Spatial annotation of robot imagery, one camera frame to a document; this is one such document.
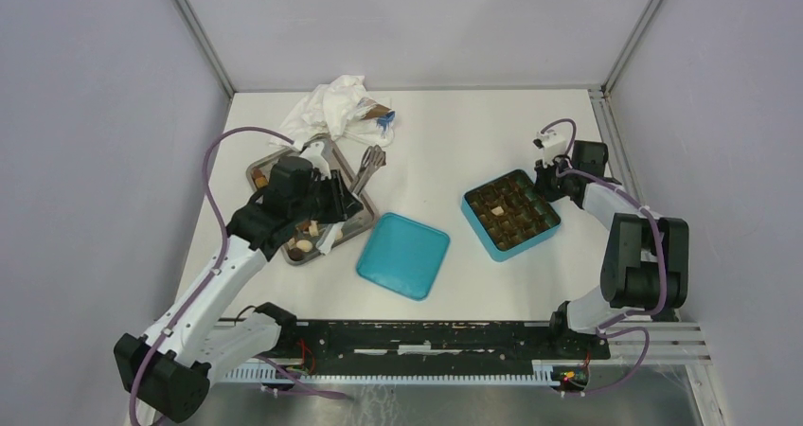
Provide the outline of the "teal chocolate box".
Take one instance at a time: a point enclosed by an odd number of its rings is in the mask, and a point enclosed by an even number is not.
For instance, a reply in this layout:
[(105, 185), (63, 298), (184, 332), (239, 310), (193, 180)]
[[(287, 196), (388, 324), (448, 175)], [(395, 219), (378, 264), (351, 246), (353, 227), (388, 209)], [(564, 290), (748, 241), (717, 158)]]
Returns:
[[(491, 210), (502, 206), (505, 214)], [(509, 171), (465, 192), (460, 209), (492, 260), (504, 262), (550, 239), (562, 225), (555, 209), (522, 169)]]

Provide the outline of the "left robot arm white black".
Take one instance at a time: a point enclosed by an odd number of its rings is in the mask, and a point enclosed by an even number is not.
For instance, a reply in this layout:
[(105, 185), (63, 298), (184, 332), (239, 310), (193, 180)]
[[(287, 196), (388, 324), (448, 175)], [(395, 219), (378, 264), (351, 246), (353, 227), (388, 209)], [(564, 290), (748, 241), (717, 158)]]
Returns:
[(136, 424), (143, 402), (163, 419), (180, 423), (204, 403), (223, 375), (268, 350), (290, 355), (296, 330), (265, 312), (228, 330), (209, 334), (245, 284), (306, 222), (345, 222), (364, 208), (337, 169), (324, 172), (299, 156), (273, 165), (265, 186), (238, 209), (222, 231), (219, 253), (157, 321), (142, 334), (123, 334), (113, 353), (123, 387), (130, 394), (129, 415)]

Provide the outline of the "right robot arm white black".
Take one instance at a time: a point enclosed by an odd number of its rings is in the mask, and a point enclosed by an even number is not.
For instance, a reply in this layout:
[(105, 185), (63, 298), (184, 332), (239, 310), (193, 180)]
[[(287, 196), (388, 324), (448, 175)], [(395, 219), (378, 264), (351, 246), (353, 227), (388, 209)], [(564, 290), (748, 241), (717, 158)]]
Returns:
[(584, 334), (601, 335), (624, 319), (681, 308), (688, 293), (687, 222), (651, 212), (617, 179), (606, 176), (606, 144), (568, 143), (544, 134), (534, 145), (540, 152), (536, 192), (550, 203), (570, 199), (608, 232), (599, 283), (552, 313), (549, 350), (570, 358), (584, 347)]

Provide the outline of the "stainless steel tray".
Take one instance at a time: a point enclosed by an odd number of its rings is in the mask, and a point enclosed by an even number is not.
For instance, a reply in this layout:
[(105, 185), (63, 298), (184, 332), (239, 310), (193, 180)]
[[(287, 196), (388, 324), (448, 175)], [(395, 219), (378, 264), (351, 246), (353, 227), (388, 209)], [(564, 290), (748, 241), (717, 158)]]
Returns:
[[(346, 185), (351, 187), (357, 176), (357, 171), (347, 160), (337, 143), (329, 136), (320, 133), (307, 142), (305, 147), (315, 144), (324, 146), (322, 151), (323, 158), (332, 169), (338, 169), (341, 172)], [(260, 158), (246, 168), (245, 177), (253, 191), (267, 183), (273, 165), (280, 158), (286, 156), (297, 156), (297, 153), (292, 148), (285, 148)], [(378, 213), (366, 193), (363, 192), (360, 195), (360, 201), (364, 206), (363, 210), (346, 221), (336, 233), (332, 250), (370, 230), (377, 222)], [(324, 237), (329, 227), (328, 224), (312, 223), (310, 221), (299, 225), (294, 231), (294, 236), (281, 246), (279, 253), (291, 266), (302, 266), (312, 262), (321, 256), (316, 244)]]

